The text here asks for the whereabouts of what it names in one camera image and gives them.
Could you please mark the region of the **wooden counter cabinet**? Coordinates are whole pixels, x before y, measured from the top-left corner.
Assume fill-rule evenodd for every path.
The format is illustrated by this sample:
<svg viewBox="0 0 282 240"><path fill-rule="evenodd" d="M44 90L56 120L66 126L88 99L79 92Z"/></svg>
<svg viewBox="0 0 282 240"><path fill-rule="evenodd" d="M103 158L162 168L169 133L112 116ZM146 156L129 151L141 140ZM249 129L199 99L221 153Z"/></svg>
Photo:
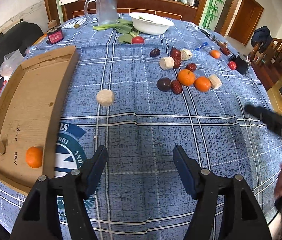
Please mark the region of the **wooden counter cabinet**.
<svg viewBox="0 0 282 240"><path fill-rule="evenodd" d="M197 7L191 7L181 2L168 0L118 0L118 12L128 14L130 12L145 12L175 20L182 20L199 24L204 6L207 0L198 0ZM48 20L57 20L61 16L64 21L84 15L85 0L75 1L62 5L58 12L56 0L44 0Z"/></svg>

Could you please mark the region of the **key bunch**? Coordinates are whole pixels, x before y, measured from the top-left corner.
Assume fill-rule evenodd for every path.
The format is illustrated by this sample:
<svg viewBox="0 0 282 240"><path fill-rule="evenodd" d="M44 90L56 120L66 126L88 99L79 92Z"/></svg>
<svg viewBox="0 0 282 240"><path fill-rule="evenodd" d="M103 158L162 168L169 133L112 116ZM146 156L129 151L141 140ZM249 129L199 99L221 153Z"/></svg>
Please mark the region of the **key bunch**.
<svg viewBox="0 0 282 240"><path fill-rule="evenodd" d="M227 47L227 41L224 37L214 31L198 27L199 31L205 34L211 41L215 42L220 47Z"/></svg>

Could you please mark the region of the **red plastic bag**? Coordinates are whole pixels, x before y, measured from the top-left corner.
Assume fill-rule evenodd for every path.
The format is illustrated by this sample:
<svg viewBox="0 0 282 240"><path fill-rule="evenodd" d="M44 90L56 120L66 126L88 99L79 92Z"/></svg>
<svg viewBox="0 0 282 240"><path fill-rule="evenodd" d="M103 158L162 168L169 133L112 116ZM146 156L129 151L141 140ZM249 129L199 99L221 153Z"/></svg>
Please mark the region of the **red plastic bag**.
<svg viewBox="0 0 282 240"><path fill-rule="evenodd" d="M7 80L4 80L3 81L3 84L2 84L2 87L0 89L0 97L1 97L1 94L2 94L2 91L5 89L6 85L7 85L8 81Z"/></svg>

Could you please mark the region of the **brown wooden door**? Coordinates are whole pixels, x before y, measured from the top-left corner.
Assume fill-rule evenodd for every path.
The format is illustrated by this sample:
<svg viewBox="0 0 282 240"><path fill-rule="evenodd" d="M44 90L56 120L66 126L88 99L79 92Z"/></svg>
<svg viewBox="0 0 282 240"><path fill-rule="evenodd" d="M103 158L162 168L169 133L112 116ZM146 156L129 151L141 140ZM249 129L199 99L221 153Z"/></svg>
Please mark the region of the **brown wooden door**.
<svg viewBox="0 0 282 240"><path fill-rule="evenodd" d="M242 0L228 36L246 46L263 10L264 8L255 0Z"/></svg>

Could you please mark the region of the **blue plaid tablecloth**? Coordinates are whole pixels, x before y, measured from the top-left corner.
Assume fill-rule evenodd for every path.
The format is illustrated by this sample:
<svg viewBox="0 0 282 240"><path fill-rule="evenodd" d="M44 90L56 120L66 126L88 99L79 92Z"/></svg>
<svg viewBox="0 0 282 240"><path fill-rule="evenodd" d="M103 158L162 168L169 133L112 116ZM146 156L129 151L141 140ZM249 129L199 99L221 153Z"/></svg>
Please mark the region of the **blue plaid tablecloth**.
<svg viewBox="0 0 282 240"><path fill-rule="evenodd" d="M182 185L172 158L176 145L217 175L241 174L266 220L276 213L273 191L282 162L282 139L244 111L247 104L271 108L261 81L250 69L230 70L228 58L214 59L217 45L194 25L175 21L163 35L144 35L143 44L119 43L114 29L96 31L78 18L62 28L64 39L30 47L27 57L76 46L79 60L63 105L55 173L62 176L90 158L99 145L109 160L95 194L85 201L99 239L182 239L195 201ZM195 49L208 42L199 51ZM189 49L195 75L215 74L218 89L181 94L157 88L178 70L162 70L158 57L172 47ZM114 103L101 106L97 93L110 89Z"/></svg>

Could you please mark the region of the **red tomato right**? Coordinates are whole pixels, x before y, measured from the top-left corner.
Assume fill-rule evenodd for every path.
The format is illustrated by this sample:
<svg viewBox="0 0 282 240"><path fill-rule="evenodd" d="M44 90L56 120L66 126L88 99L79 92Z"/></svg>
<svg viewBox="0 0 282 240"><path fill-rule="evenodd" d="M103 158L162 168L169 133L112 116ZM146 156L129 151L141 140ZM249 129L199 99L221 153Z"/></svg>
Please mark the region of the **red tomato right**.
<svg viewBox="0 0 282 240"><path fill-rule="evenodd" d="M230 68L231 70L236 70L236 68L237 68L237 65L236 65L236 63L235 63L234 61L230 61L230 62L228 63L228 66L229 66L229 68Z"/></svg>

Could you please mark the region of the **orange tangerine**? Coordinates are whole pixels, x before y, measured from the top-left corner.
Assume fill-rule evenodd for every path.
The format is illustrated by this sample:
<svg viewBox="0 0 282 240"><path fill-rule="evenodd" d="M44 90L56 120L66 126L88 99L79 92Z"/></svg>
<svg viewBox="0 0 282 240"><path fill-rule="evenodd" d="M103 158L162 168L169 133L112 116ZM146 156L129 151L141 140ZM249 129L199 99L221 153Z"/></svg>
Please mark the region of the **orange tangerine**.
<svg viewBox="0 0 282 240"><path fill-rule="evenodd" d="M194 86L197 90L199 90L201 92L207 92L210 89L211 83L210 83L209 78L207 78L205 76L199 76L195 80Z"/></svg>
<svg viewBox="0 0 282 240"><path fill-rule="evenodd" d="M191 86L195 82L195 74L188 69L183 69L178 72L177 80L184 86Z"/></svg>
<svg viewBox="0 0 282 240"><path fill-rule="evenodd" d="M30 147L26 151L25 160L31 168L40 168L43 162L43 150L41 147Z"/></svg>
<svg viewBox="0 0 282 240"><path fill-rule="evenodd" d="M213 57L214 59L219 59L221 57L221 52L218 50L211 50L209 52L210 56Z"/></svg>

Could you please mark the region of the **red tomato near greens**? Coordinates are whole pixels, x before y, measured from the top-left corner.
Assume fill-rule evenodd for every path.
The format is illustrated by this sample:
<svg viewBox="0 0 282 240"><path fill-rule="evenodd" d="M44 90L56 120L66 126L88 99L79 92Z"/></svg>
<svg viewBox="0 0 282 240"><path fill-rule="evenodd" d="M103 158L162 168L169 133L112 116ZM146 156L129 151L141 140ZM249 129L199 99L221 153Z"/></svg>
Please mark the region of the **red tomato near greens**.
<svg viewBox="0 0 282 240"><path fill-rule="evenodd" d="M136 37L132 38L131 43L132 44L143 44L144 38L142 38L141 36L136 36Z"/></svg>

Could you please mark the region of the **black cylindrical motor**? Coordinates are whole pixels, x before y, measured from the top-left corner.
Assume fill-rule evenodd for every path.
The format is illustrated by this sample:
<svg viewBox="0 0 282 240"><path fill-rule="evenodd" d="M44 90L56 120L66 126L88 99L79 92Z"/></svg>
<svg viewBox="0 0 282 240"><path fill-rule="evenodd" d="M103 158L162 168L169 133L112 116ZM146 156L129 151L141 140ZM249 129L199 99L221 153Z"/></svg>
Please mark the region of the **black cylindrical motor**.
<svg viewBox="0 0 282 240"><path fill-rule="evenodd" d="M251 67L247 57L245 57L243 54L233 54L229 57L229 60L236 64L236 71L242 75L245 75Z"/></svg>

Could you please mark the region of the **white bowl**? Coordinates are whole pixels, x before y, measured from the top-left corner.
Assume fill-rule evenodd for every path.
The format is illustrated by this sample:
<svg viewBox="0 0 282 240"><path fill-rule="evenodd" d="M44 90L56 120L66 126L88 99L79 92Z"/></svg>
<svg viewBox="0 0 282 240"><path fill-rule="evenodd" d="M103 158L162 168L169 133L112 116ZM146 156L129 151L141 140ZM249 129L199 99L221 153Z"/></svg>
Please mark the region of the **white bowl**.
<svg viewBox="0 0 282 240"><path fill-rule="evenodd" d="M174 26L171 20L154 14L131 12L129 16L132 19L133 27L137 31L149 35L162 35L169 27Z"/></svg>

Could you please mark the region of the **dark purple plum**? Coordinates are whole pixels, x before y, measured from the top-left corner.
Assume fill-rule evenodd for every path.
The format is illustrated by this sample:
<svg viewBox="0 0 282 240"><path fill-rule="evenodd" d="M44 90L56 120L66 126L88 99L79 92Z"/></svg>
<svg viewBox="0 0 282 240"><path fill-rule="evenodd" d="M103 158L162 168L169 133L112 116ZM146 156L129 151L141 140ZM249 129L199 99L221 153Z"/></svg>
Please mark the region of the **dark purple plum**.
<svg viewBox="0 0 282 240"><path fill-rule="evenodd" d="M167 92L171 89L171 80L168 77L163 77L157 81L156 85L159 90Z"/></svg>

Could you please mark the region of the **green leafy vegetable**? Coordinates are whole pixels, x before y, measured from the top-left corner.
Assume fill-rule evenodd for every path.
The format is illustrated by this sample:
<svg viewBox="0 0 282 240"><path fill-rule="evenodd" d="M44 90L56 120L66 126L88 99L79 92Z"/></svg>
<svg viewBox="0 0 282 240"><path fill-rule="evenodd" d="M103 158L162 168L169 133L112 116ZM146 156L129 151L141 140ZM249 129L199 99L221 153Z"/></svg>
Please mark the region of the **green leafy vegetable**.
<svg viewBox="0 0 282 240"><path fill-rule="evenodd" d="M132 44L132 40L139 36L139 31L137 31L132 21L128 21L122 18L117 19L114 23L102 24L93 26L96 31L114 29L120 34L118 41L119 43Z"/></svg>

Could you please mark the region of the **dark jacket on railing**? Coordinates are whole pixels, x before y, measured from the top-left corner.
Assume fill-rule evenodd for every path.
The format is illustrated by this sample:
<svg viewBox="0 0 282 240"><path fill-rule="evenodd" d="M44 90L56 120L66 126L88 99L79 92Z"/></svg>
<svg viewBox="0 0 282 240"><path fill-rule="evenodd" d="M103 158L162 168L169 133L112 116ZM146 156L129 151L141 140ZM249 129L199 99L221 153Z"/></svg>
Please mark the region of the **dark jacket on railing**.
<svg viewBox="0 0 282 240"><path fill-rule="evenodd" d="M259 53L264 53L270 43L273 41L270 30L267 26L260 27L253 32L251 38L251 45L254 47L257 43L259 46Z"/></svg>

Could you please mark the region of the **large red jujube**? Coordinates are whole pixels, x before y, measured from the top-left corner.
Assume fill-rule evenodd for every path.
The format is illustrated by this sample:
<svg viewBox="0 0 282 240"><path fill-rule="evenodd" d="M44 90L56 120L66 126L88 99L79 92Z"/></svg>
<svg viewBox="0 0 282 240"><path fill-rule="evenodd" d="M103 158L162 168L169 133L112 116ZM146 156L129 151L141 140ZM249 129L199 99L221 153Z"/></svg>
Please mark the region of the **large red jujube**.
<svg viewBox="0 0 282 240"><path fill-rule="evenodd" d="M173 68L174 69L177 69L180 67L181 65L181 51L178 50L177 48L175 47L172 47L171 50L170 50L170 56L173 58L174 60L174 66Z"/></svg>

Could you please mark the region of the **dark wrinkled date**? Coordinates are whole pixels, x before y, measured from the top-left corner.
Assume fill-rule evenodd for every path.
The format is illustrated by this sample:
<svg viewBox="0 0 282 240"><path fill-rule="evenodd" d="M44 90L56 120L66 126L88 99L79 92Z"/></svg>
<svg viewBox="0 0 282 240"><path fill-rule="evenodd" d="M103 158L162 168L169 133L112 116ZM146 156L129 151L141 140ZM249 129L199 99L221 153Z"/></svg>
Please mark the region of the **dark wrinkled date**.
<svg viewBox="0 0 282 240"><path fill-rule="evenodd" d="M157 57L160 53L161 51L158 48L155 48L152 51L150 51L149 55L150 57Z"/></svg>

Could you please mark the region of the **clear plastic bag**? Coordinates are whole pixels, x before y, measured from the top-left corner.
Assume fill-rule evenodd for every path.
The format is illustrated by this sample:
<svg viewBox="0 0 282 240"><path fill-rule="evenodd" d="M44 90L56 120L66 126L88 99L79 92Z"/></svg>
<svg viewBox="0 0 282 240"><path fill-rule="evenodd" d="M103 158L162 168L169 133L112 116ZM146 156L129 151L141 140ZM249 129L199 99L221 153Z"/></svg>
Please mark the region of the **clear plastic bag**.
<svg viewBox="0 0 282 240"><path fill-rule="evenodd" d="M20 50L15 50L4 56L0 66L0 79L8 81L14 70L23 62L24 57Z"/></svg>

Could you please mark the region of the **dark jar pink label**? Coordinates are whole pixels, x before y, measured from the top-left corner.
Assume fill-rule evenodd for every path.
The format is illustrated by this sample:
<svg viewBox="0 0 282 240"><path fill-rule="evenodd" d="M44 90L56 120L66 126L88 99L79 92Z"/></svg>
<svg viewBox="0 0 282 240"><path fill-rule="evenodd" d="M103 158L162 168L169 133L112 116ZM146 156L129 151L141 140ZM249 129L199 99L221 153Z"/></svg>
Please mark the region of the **dark jar pink label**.
<svg viewBox="0 0 282 240"><path fill-rule="evenodd" d="M56 44L64 39L62 28L57 24L57 20L48 22L47 44Z"/></svg>

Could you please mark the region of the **blue marker pen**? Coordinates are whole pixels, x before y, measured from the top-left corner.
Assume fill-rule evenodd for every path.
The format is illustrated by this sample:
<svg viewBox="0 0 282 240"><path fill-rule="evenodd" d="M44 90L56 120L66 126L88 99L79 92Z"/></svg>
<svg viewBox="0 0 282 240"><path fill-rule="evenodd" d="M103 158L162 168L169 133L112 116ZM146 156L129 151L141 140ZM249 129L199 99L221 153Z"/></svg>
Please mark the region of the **blue marker pen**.
<svg viewBox="0 0 282 240"><path fill-rule="evenodd" d="M199 51L201 48L205 47L208 45L208 42L204 42L202 45L200 45L199 47L197 47L195 50Z"/></svg>

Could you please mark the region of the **cardboard tray box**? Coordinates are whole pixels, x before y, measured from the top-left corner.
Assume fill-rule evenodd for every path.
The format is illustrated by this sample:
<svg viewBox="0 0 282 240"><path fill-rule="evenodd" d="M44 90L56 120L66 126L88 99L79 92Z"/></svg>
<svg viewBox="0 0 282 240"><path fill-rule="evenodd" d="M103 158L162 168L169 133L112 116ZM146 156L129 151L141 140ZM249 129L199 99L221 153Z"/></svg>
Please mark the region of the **cardboard tray box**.
<svg viewBox="0 0 282 240"><path fill-rule="evenodd" d="M0 182L27 195L42 174L52 178L59 120L79 55L75 46L54 49L22 62L0 97ZM41 147L43 162L31 168L30 147Z"/></svg>

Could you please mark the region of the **clear plastic pitcher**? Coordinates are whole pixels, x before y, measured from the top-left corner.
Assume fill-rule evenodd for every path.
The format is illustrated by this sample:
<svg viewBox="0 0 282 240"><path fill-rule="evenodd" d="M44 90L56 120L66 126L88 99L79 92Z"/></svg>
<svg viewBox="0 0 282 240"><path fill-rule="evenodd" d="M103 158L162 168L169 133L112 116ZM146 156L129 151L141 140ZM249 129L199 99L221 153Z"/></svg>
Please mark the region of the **clear plastic pitcher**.
<svg viewBox="0 0 282 240"><path fill-rule="evenodd" d="M95 3L96 18L91 18L88 12L90 3ZM88 22L98 25L117 23L118 21L118 2L117 0L86 0L84 5L84 14Z"/></svg>

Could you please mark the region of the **wooden stair railing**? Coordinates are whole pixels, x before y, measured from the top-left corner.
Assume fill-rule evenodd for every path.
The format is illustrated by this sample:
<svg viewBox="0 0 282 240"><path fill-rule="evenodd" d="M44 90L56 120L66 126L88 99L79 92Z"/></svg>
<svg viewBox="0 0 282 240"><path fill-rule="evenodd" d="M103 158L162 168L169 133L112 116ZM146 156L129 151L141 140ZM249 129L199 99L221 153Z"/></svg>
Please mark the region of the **wooden stair railing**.
<svg viewBox="0 0 282 240"><path fill-rule="evenodd" d="M256 74L274 85L282 77L282 39L273 38L266 50L260 53L257 49L261 44L257 43L248 59L253 67L256 67Z"/></svg>

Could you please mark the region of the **small red jujube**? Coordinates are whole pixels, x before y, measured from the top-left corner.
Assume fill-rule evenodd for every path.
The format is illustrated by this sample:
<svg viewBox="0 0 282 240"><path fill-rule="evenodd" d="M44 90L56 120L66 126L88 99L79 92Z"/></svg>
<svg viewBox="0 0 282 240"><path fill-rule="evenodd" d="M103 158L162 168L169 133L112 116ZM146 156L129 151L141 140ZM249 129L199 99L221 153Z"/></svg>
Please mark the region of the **small red jujube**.
<svg viewBox="0 0 282 240"><path fill-rule="evenodd" d="M186 66L187 70L190 70L191 72L194 72L196 70L196 64L195 63L189 63Z"/></svg>

